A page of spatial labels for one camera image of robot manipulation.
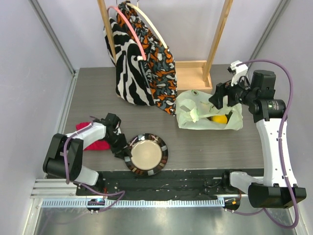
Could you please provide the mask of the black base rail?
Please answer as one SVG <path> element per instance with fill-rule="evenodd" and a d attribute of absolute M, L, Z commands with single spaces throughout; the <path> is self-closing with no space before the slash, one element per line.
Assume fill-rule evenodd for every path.
<path fill-rule="evenodd" d="M 124 190 L 124 200 L 168 201 L 204 200 L 241 192 L 227 185 L 222 169 L 163 170 L 153 176 L 139 176 L 131 171 L 102 171 L 101 193 Z"/>

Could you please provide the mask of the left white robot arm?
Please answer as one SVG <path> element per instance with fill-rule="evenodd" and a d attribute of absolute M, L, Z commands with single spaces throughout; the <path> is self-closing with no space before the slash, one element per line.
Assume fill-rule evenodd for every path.
<path fill-rule="evenodd" d="M 131 157 L 131 149 L 125 135 L 120 130 L 121 119 L 112 113 L 105 118 L 95 118 L 86 127 L 68 134 L 53 135 L 44 163 L 44 173 L 73 182 L 87 185 L 93 195 L 100 195 L 104 189 L 99 172 L 83 166 L 84 150 L 96 141 L 109 144 L 114 157 Z"/>

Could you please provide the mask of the beige plate with dark rim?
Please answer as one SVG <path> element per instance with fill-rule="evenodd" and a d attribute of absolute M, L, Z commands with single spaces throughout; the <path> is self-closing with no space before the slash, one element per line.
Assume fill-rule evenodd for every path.
<path fill-rule="evenodd" d="M 139 176 L 153 176 L 166 166 L 168 146 L 156 134 L 144 133 L 129 141 L 131 156 L 124 157 L 127 168 Z"/>

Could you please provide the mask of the pink clothes hanger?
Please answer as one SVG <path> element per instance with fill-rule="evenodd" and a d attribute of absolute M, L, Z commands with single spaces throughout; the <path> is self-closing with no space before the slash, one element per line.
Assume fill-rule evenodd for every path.
<path fill-rule="evenodd" d="M 128 29 L 129 29 L 130 32 L 132 33 L 132 35 L 133 35 L 133 37 L 134 37 L 134 40 L 136 41 L 136 43 L 137 43 L 137 45 L 138 45 L 138 47 L 139 47 L 139 50 L 140 50 L 140 52 L 141 52 L 141 56 L 142 56 L 143 60 L 147 60 L 146 54 L 145 54 L 144 49 L 143 49 L 143 47 L 142 47 L 142 44 L 141 44 L 141 42 L 140 42 L 140 40 L 139 40 L 137 34 L 135 33 L 135 31 L 134 31 L 132 25 L 130 24 L 130 22 L 129 22 L 128 19 L 126 18 L 126 16 L 118 9 L 117 6 L 112 6 L 112 5 L 109 6 L 109 7 L 107 8 L 107 12 L 109 12 L 110 9 L 114 9 L 114 10 L 119 14 L 119 16 L 124 20 L 124 22 L 126 23 Z"/>

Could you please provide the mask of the pale green plastic bag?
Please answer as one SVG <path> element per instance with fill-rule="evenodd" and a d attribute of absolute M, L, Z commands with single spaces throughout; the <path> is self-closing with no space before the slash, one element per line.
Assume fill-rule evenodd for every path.
<path fill-rule="evenodd" d="M 198 90 L 188 90 L 177 96 L 176 117 L 180 129 L 237 131 L 243 128 L 241 104 L 229 107 L 225 96 L 223 108 L 217 109 L 209 102 L 211 96 Z M 219 124 L 211 121 L 212 116 L 219 115 L 226 115 L 228 123 Z"/>

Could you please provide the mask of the zebra print garment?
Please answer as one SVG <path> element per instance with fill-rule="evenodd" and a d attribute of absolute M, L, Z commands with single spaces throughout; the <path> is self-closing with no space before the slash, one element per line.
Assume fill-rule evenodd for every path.
<path fill-rule="evenodd" d="M 138 44 L 118 23 L 110 18 L 116 58 L 104 29 L 105 42 L 111 61 L 116 68 L 115 91 L 123 100 L 137 106 L 154 106 L 154 100 L 148 84 L 146 63 L 143 60 Z"/>

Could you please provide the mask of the cream clothes hanger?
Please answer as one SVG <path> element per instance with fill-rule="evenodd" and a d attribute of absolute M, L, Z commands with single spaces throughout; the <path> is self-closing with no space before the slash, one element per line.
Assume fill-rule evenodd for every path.
<path fill-rule="evenodd" d="M 152 28 L 153 32 L 157 35 L 158 39 L 161 41 L 161 43 L 163 44 L 163 46 L 168 49 L 168 46 L 166 44 L 166 42 L 164 41 L 163 37 L 161 36 L 161 34 L 159 33 L 159 31 L 157 30 L 157 28 L 154 26 L 154 24 L 152 23 L 152 21 L 149 19 L 149 17 L 138 7 L 138 5 L 134 5 L 132 3 L 126 3 L 130 8 L 133 8 L 137 13 L 139 13 L 148 23 L 148 25 Z"/>

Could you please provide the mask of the orange grey camouflage garment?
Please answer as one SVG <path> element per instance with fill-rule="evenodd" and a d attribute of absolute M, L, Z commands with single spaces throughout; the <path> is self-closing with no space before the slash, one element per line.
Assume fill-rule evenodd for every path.
<path fill-rule="evenodd" d="M 146 54 L 147 79 L 154 103 L 161 110 L 175 116 L 178 92 L 174 57 L 169 48 L 163 46 L 146 20 L 126 3 L 130 1 L 120 3 L 118 9 L 132 25 Z"/>

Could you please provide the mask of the yellow fake lemon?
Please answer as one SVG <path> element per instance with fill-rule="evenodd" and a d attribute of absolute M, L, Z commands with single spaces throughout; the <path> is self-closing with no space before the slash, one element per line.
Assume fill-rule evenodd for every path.
<path fill-rule="evenodd" d="M 228 119 L 226 115 L 212 116 L 211 121 L 219 123 L 219 124 L 227 124 Z"/>

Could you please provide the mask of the red cloth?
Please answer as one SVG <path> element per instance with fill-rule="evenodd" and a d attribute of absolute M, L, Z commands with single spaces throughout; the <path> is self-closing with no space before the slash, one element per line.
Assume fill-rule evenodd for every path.
<path fill-rule="evenodd" d="M 76 124 L 76 130 L 81 130 L 88 126 L 90 122 L 81 122 Z M 103 150 L 109 150 L 110 145 L 106 141 L 96 141 L 89 146 L 87 146 L 84 150 L 85 151 L 103 151 Z"/>

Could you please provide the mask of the wooden clothes rack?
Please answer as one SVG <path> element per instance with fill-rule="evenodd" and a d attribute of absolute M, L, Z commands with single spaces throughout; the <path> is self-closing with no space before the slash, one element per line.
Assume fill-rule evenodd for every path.
<path fill-rule="evenodd" d="M 109 41 L 110 49 L 112 52 L 112 58 L 116 60 L 116 53 L 114 47 L 114 40 L 112 34 L 112 28 L 109 20 L 108 10 L 114 9 L 119 13 L 117 7 L 106 7 L 103 0 L 97 1 L 101 17 L 106 29 L 107 38 Z M 187 90 L 200 90 L 203 92 L 211 92 L 213 89 L 210 70 L 215 58 L 215 54 L 230 12 L 233 1 L 225 0 L 220 14 L 217 29 L 214 35 L 214 39 L 210 48 L 210 52 L 206 61 L 176 61 L 176 74 L 178 79 L 178 91 L 183 92 Z"/>

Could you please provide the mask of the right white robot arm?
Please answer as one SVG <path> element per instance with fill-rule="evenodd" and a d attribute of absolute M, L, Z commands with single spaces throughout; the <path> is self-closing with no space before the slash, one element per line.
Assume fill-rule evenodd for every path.
<path fill-rule="evenodd" d="M 293 198 L 301 202 L 307 194 L 305 188 L 297 185 L 291 169 L 287 123 L 283 120 L 286 105 L 274 97 L 276 75 L 272 71 L 256 70 L 248 82 L 246 70 L 236 72 L 229 68 L 228 71 L 232 79 L 219 83 L 209 102 L 219 110 L 224 106 L 224 98 L 229 107 L 248 106 L 260 135 L 264 176 L 259 180 L 243 171 L 231 171 L 221 180 L 221 188 L 226 193 L 236 189 L 246 193 L 254 208 L 288 209 L 293 206 Z"/>

